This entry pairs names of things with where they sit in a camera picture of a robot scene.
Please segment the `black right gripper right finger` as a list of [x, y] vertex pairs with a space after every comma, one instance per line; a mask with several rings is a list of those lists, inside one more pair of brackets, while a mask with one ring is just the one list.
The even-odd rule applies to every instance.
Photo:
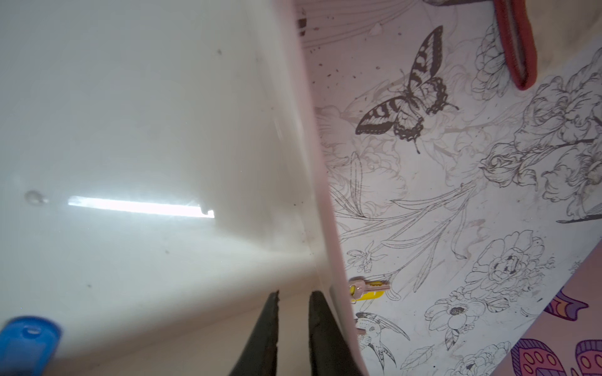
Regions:
[[362, 375], [321, 291], [310, 295], [308, 327], [313, 376]]

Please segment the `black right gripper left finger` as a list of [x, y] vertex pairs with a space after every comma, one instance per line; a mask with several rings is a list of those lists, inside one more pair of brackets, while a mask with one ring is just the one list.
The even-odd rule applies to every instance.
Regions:
[[267, 297], [230, 376], [275, 376], [279, 337], [279, 291]]

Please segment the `grey three-drawer storage box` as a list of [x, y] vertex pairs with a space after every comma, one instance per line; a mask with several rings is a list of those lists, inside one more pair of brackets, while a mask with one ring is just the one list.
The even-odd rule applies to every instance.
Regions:
[[310, 374], [325, 295], [367, 368], [290, 1], [1, 4], [1, 321], [49, 375], [226, 375], [269, 294]]

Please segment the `key with blue tag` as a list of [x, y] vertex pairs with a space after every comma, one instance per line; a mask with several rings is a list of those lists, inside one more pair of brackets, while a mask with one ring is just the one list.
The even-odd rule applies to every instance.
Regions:
[[8, 321], [1, 330], [1, 375], [42, 375], [62, 334], [59, 325], [37, 316]]

